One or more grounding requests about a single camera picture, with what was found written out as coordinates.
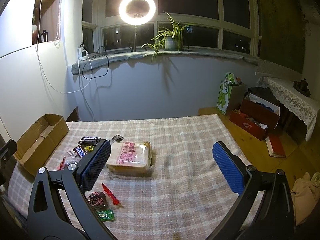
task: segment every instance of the red book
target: red book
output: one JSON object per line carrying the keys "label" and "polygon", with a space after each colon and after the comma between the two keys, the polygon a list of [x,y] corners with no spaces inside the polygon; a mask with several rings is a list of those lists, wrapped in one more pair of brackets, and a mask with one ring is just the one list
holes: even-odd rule
{"label": "red book", "polygon": [[271,157],[285,158],[282,143],[277,135],[272,133],[268,134],[268,137],[266,138],[266,143],[268,146],[269,155]]}

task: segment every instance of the red box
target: red box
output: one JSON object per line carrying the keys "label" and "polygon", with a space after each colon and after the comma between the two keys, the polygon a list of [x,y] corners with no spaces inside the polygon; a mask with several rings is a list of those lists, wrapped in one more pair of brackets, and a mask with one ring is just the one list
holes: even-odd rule
{"label": "red box", "polygon": [[[271,107],[274,112],[266,109],[263,106],[256,104],[254,100],[258,103],[263,103],[266,106]],[[252,134],[259,140],[263,140],[266,137],[267,131],[272,131],[277,126],[279,118],[280,118],[280,107],[273,105],[272,103],[259,98],[253,94],[249,94],[246,98],[243,99],[240,111],[244,114],[251,116],[256,121],[266,124],[268,126],[267,129],[262,129],[260,126],[255,123],[249,121],[248,119],[240,116],[239,114],[232,112],[230,116],[230,121],[235,123],[237,126],[246,130],[248,133]]]}

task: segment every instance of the plaid tablecloth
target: plaid tablecloth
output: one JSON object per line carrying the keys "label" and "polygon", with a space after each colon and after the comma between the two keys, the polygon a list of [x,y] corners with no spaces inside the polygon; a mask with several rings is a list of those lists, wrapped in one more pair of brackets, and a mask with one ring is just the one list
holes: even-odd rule
{"label": "plaid tablecloth", "polygon": [[[68,122],[68,127],[70,132],[45,165],[49,171],[57,168],[67,150],[75,147],[84,135],[110,139],[120,134],[125,140],[152,143],[155,166],[151,177],[110,176],[104,168],[92,189],[103,191],[101,183],[105,183],[124,206],[114,211],[116,221],[105,222],[118,239],[205,239],[238,197],[212,158],[213,143],[223,141],[249,165],[217,115]],[[25,217],[32,180],[33,177],[17,165],[9,184],[9,199]],[[73,225],[81,229],[66,194],[64,191],[60,194]],[[259,194],[244,226],[252,221],[261,197]]]}

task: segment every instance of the bolt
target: bolt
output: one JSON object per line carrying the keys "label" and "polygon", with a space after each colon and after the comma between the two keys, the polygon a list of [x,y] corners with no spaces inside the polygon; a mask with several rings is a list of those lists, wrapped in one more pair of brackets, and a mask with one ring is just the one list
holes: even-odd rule
{"label": "bolt", "polygon": [[284,175],[284,171],[281,170],[281,169],[277,170],[277,173],[278,173],[279,175]]}
{"label": "bolt", "polygon": [[247,169],[249,170],[249,171],[251,171],[251,172],[253,172],[253,171],[256,171],[257,169],[256,169],[256,167],[255,166],[253,166],[253,165],[249,165],[249,166],[247,166]]}
{"label": "bolt", "polygon": [[75,168],[76,168],[76,165],[75,165],[74,163],[72,163],[72,164],[70,164],[70,165],[68,166],[68,170],[69,170],[69,171],[73,171]]}
{"label": "bolt", "polygon": [[44,167],[40,168],[38,172],[39,172],[40,174],[44,173],[44,172],[45,172],[45,168],[44,168]]}

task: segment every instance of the wrapper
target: wrapper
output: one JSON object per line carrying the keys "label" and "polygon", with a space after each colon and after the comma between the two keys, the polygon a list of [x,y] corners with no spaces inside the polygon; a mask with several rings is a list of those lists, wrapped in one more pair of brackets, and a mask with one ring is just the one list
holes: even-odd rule
{"label": "wrapper", "polygon": [[106,165],[114,173],[142,174],[150,170],[151,159],[150,142],[115,142]]}

